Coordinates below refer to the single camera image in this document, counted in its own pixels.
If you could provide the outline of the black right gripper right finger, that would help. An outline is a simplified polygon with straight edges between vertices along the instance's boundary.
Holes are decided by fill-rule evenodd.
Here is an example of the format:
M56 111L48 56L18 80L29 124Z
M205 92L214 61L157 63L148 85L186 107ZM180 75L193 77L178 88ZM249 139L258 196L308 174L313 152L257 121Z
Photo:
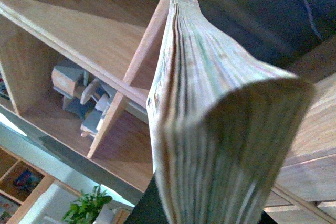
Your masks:
M277 224L265 211L262 212L258 224Z

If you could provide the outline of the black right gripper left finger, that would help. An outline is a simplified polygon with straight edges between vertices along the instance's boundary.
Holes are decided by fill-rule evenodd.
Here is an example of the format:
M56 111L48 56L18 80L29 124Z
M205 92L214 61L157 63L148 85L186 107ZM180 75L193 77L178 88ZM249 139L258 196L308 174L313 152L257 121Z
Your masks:
M127 217L127 223L133 224L165 224L168 223L164 213L155 176L144 192L142 198Z

